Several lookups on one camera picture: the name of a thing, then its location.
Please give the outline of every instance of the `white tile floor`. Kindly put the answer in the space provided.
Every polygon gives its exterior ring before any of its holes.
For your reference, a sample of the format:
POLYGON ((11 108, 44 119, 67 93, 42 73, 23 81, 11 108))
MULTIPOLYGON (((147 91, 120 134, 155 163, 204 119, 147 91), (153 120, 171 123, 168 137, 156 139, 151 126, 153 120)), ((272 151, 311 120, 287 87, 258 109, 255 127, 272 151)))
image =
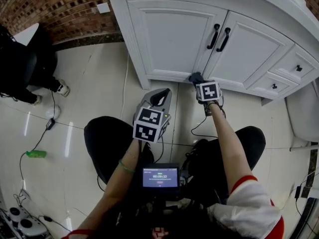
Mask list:
MULTIPOLYGON (((23 205, 35 215, 48 215, 75 229, 85 218, 81 212, 89 214, 103 193, 85 147, 83 128, 95 117, 120 117, 128 53, 125 44, 111 43, 62 50, 57 55, 55 76, 66 81, 71 93, 66 98, 54 95, 62 114, 37 148, 47 151, 47 157, 22 160, 26 190, 32 199, 23 205)), ((170 88, 173 93, 169 111, 172 119, 163 137, 161 162, 183 162, 185 153, 200 139, 190 130, 204 119, 203 108, 195 100, 191 84, 152 81, 152 89, 158 88, 170 88)), ((36 93, 43 95, 43 103, 35 108, 11 99, 0 100, 0 186, 7 207, 16 205, 12 195, 21 188, 20 156, 39 140, 47 123, 45 111, 52 105, 48 90, 36 93)), ((145 93, 129 61, 124 121, 132 123, 136 105, 145 93)), ((235 130, 254 125, 264 132, 266 149, 253 173, 274 203, 283 208, 291 188, 306 176, 310 157, 309 151, 289 152, 292 144, 306 143, 294 140, 285 102, 263 108, 259 97, 232 91, 224 91, 224 96, 227 119, 235 130)), ((210 119, 196 132, 216 135, 210 119)), ((152 144, 155 158, 161 149, 161 143, 152 144)), ((305 200, 300 199, 300 210, 304 204, 305 200)), ((283 216, 285 238, 289 238, 299 220, 293 198, 283 208, 283 216)), ((47 225, 56 238, 67 234, 58 225, 47 225)))

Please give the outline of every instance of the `drawer knob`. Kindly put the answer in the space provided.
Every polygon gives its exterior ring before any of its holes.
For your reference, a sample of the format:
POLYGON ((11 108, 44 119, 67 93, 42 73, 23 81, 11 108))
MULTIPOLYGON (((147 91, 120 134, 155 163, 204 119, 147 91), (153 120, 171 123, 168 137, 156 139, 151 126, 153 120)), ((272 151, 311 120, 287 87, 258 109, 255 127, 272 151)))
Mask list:
POLYGON ((300 67, 300 65, 297 66, 297 72, 301 72, 302 69, 303 69, 303 68, 300 67))

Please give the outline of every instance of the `wristband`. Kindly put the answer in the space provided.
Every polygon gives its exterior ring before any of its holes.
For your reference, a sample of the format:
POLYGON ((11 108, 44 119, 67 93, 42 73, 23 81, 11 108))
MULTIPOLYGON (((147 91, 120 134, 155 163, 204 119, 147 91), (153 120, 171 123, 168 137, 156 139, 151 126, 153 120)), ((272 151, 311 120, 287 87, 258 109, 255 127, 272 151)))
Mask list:
POLYGON ((122 166, 122 168, 124 170, 127 170, 130 173, 135 173, 135 170, 131 170, 131 169, 127 168, 125 165, 122 164, 122 159, 119 160, 119 165, 122 166))

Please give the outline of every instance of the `white sneaker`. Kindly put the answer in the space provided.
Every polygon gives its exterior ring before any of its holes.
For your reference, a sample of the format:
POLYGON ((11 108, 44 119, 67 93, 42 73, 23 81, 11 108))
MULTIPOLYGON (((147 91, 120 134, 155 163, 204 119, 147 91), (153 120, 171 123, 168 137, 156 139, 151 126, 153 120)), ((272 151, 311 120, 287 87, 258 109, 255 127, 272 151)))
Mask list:
POLYGON ((37 106, 42 102, 42 96, 36 96, 36 101, 32 104, 33 106, 37 106))
POLYGON ((56 91, 58 94, 67 97, 68 94, 70 93, 70 88, 65 84, 65 81, 59 80, 60 87, 56 91))

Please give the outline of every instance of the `red and white shirt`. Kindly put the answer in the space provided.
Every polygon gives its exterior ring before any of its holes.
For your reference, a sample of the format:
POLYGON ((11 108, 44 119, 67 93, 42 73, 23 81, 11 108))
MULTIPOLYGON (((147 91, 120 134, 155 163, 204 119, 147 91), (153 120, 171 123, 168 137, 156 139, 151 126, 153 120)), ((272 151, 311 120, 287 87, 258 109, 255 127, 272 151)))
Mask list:
MULTIPOLYGON (((182 199, 167 202, 166 206, 183 208, 187 202, 190 200, 182 199)), ((284 220, 280 210, 254 176, 245 176, 236 182, 227 205, 214 204, 207 208, 207 212, 211 220, 218 220, 242 237, 282 239, 284 236, 284 220)), ((75 230, 63 239, 85 239, 88 234, 87 230, 75 230)), ((165 228, 154 228, 152 232, 154 239, 168 234, 165 228)))

